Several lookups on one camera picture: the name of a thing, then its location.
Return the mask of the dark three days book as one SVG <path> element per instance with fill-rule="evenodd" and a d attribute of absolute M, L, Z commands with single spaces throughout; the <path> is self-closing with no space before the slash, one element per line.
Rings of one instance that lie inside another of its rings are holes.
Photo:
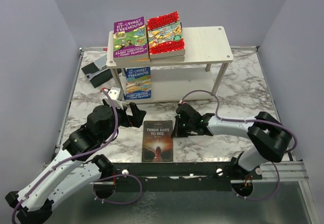
<path fill-rule="evenodd" d="M 144 121 L 142 162 L 173 162 L 173 122 Z"/>

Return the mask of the blue 91-storey treehouse book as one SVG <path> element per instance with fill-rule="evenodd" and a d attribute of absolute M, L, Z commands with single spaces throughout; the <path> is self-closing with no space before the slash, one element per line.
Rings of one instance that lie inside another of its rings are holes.
<path fill-rule="evenodd" d="M 151 98 L 150 67 L 128 68 L 126 70 L 126 100 Z"/>

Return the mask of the orange 39-storey treehouse book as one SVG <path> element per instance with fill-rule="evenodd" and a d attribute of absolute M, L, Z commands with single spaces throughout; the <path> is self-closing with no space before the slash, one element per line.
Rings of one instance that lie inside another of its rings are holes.
<path fill-rule="evenodd" d="M 151 62 L 149 58 L 137 59 L 137 58 L 132 58 L 132 57 L 114 58 L 113 61 L 116 64 L 136 63 L 136 62 L 150 63 Z"/>

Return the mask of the purple treehouse book front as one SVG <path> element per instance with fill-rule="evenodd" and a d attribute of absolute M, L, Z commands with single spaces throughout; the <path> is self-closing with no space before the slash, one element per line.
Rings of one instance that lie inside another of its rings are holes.
<path fill-rule="evenodd" d="M 166 58 L 151 58 L 151 62 L 183 62 L 185 60 L 185 56 L 173 56 Z"/>

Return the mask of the purple treehouse book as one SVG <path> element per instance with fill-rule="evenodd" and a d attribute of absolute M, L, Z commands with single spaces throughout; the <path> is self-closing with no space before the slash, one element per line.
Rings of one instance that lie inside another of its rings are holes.
<path fill-rule="evenodd" d="M 166 58 L 151 58 L 151 62 L 183 62 L 185 60 L 185 56 L 173 56 Z"/>
<path fill-rule="evenodd" d="M 113 59 L 132 57 L 149 58 L 144 17 L 114 23 Z"/>

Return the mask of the roald dahl charlie book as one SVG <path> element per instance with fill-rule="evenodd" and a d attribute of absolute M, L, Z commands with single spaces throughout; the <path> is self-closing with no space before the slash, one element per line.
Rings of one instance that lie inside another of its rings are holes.
<path fill-rule="evenodd" d="M 167 53 L 161 53 L 161 54 L 152 54 L 150 55 L 150 59 L 151 60 L 161 60 L 161 59 L 173 59 L 173 58 L 182 58 L 184 57 L 185 55 L 184 54 L 167 54 Z"/>

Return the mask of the red treehouse book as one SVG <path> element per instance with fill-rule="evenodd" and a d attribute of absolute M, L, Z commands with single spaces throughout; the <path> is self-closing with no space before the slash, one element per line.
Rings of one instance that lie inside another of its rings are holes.
<path fill-rule="evenodd" d="M 177 11 L 147 19 L 149 56 L 152 54 L 184 54 L 185 42 Z"/>

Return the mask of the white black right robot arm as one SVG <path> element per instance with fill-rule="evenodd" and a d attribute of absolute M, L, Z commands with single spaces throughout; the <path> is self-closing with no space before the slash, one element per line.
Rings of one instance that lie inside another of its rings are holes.
<path fill-rule="evenodd" d="M 216 114 L 201 115 L 188 103 L 182 103 L 176 114 L 172 137 L 230 135 L 252 142 L 253 146 L 233 163 L 233 175 L 239 179 L 265 162 L 281 162 L 292 140 L 292 133 L 264 111 L 252 118 L 226 119 Z"/>

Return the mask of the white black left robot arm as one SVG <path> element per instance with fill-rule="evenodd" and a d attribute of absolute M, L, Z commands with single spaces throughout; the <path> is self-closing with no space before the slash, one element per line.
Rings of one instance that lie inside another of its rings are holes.
<path fill-rule="evenodd" d="M 12 223 L 44 223 L 63 200 L 83 186 L 114 176 L 113 164 L 98 150 L 114 141 L 118 128 L 142 126 L 146 111 L 130 103 L 127 107 L 104 103 L 87 116 L 85 124 L 70 134 L 56 157 L 28 186 L 9 192 Z"/>

